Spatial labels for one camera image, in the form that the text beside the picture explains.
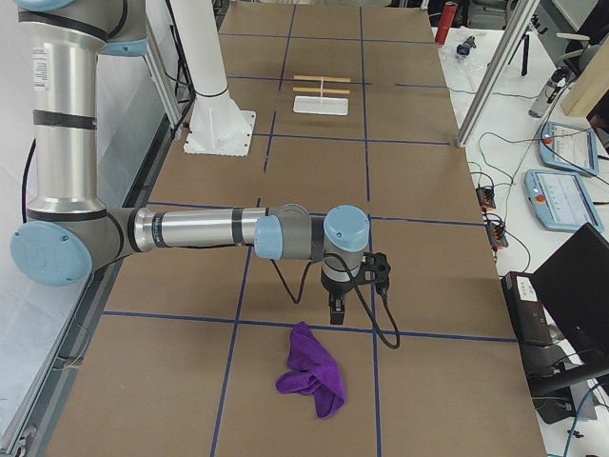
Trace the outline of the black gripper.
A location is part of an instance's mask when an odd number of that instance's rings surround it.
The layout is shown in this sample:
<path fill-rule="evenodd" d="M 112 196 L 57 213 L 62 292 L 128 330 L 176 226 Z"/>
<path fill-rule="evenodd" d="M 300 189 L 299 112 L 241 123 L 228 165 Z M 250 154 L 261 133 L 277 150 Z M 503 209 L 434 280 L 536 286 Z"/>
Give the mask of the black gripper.
<path fill-rule="evenodd" d="M 331 325 L 342 325 L 345 316 L 344 296 L 353 289 L 353 283 L 350 279 L 347 279 L 345 282 L 331 279 L 324 271 L 321 273 L 321 282 L 329 294 L 329 322 Z"/>

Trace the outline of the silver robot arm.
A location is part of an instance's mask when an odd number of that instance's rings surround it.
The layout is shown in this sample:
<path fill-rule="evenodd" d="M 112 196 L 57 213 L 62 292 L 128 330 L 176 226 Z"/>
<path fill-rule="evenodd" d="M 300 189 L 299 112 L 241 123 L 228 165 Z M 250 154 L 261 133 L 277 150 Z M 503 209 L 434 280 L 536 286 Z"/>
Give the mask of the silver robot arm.
<path fill-rule="evenodd" d="M 32 40 L 37 193 L 10 253 L 31 280 L 62 287 L 136 252 L 154 248 L 248 246 L 271 261 L 322 267 L 330 321 L 364 282 L 369 222 L 353 206 L 313 216 L 301 206 L 153 211 L 110 209 L 97 193 L 96 67 L 100 54 L 147 50 L 142 1 L 21 1 Z"/>

